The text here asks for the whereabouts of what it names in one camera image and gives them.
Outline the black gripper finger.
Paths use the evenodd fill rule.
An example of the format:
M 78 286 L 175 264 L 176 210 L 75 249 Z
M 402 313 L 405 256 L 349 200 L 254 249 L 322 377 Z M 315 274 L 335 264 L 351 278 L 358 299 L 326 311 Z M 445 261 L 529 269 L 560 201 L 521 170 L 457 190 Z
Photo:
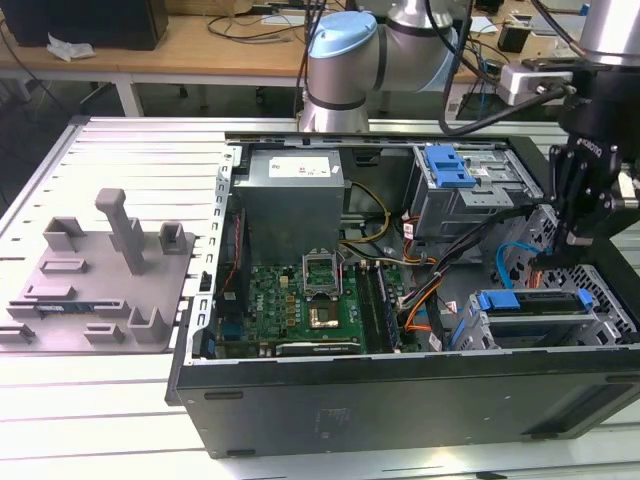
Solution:
M 590 246 L 595 238 L 614 234 L 613 217 L 624 209 L 618 184 L 595 192 L 579 184 L 564 193 L 564 244 Z
M 573 151 L 567 145 L 554 145 L 549 152 L 551 193 L 549 202 L 554 209 L 557 224 L 549 251 L 541 252 L 532 260 L 534 271 L 571 268 L 575 264 L 574 254 L 567 245 L 566 191 L 571 186 Z

